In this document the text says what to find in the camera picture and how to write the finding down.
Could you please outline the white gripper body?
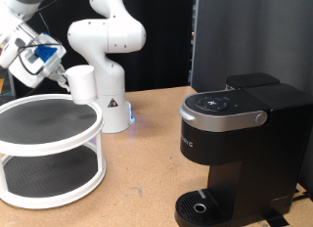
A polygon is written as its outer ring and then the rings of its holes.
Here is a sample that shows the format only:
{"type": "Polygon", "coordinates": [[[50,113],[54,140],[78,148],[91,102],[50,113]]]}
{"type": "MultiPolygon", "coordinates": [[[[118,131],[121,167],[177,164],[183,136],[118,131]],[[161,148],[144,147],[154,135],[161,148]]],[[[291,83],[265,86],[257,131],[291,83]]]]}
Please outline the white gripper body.
{"type": "Polygon", "coordinates": [[[44,78],[55,73],[62,65],[67,50],[50,35],[41,33],[35,39],[15,40],[17,56],[9,66],[11,74],[30,88],[35,88],[44,78]]]}

